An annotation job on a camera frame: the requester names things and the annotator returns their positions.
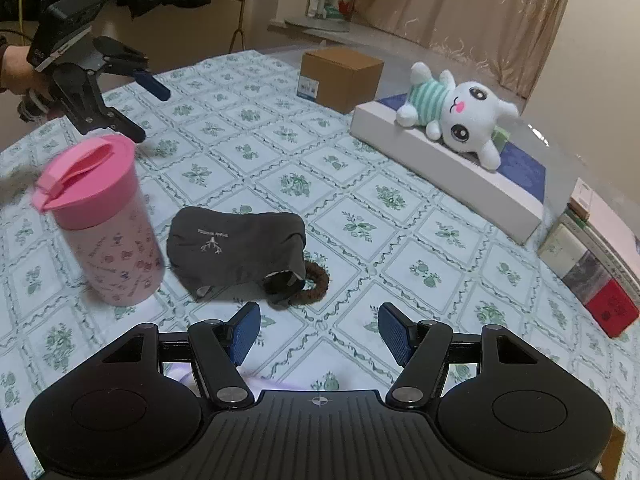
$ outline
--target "curtain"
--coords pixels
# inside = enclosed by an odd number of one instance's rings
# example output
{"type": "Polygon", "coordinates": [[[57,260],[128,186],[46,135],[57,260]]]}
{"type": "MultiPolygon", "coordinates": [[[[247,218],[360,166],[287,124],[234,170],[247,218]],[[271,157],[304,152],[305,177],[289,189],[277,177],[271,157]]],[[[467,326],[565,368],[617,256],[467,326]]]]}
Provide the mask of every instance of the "curtain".
{"type": "Polygon", "coordinates": [[[356,0],[375,28],[489,74],[527,98],[567,0],[356,0]]]}

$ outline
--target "tablecloth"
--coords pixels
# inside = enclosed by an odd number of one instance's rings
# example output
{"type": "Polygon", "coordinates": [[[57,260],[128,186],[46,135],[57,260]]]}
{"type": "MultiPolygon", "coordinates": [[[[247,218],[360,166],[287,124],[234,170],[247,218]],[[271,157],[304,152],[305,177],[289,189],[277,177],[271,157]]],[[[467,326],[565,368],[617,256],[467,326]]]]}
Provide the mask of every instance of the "tablecloth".
{"type": "MultiPolygon", "coordinates": [[[[503,324],[602,396],[627,432],[619,478],[640,480],[638,325],[609,340],[539,261],[549,215],[526,247],[516,245],[350,137],[349,115],[298,98],[298,72],[273,57],[248,51],[160,77],[172,89],[165,103],[136,85],[105,95],[148,135],[136,171],[160,245],[184,206],[292,211],[306,222],[305,256],[331,276],[329,291],[320,303],[286,309],[268,306],[257,285],[195,301],[167,269],[143,303],[103,304],[52,218],[30,207],[43,164],[81,136],[66,119],[39,127],[0,159],[0,410],[30,478],[42,469],[24,414],[40,391],[140,322],[180,331],[257,300],[261,329],[242,374],[319,391],[376,388],[384,396],[399,373],[378,334],[384,301],[460,332],[503,324]]],[[[446,387],[473,373],[451,367],[446,387]]]]}

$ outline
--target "white bunny plush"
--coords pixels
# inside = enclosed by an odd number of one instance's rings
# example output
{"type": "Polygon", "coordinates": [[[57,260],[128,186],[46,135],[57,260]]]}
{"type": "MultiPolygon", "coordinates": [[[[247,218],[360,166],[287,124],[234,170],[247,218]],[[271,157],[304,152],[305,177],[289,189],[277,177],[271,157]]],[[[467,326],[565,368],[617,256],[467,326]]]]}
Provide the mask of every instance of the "white bunny plush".
{"type": "Polygon", "coordinates": [[[423,62],[412,66],[410,80],[406,103],[396,112],[398,124],[426,126],[429,139],[442,136],[455,152],[475,153],[483,168],[497,170],[500,153],[492,141],[495,123],[503,115],[518,117],[516,106],[475,81],[456,86],[449,70],[436,80],[423,62]]]}

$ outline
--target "person's arm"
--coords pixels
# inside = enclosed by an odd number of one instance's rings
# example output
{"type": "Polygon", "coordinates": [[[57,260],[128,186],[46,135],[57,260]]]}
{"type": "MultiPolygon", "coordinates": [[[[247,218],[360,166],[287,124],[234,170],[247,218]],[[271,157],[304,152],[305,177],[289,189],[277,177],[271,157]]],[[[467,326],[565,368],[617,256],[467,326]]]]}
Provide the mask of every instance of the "person's arm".
{"type": "Polygon", "coordinates": [[[0,46],[0,89],[22,95],[33,88],[37,93],[48,96],[47,80],[27,61],[28,52],[28,46],[0,46]]]}

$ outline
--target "green striped shirt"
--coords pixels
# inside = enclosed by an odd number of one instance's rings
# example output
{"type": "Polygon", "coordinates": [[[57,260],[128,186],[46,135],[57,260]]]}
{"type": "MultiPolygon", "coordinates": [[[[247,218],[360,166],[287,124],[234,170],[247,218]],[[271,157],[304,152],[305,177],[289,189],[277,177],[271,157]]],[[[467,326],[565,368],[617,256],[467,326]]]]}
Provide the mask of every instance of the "green striped shirt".
{"type": "Polygon", "coordinates": [[[418,111],[418,124],[426,126],[431,121],[439,121],[444,98],[449,92],[437,79],[411,87],[406,101],[418,111]]]}

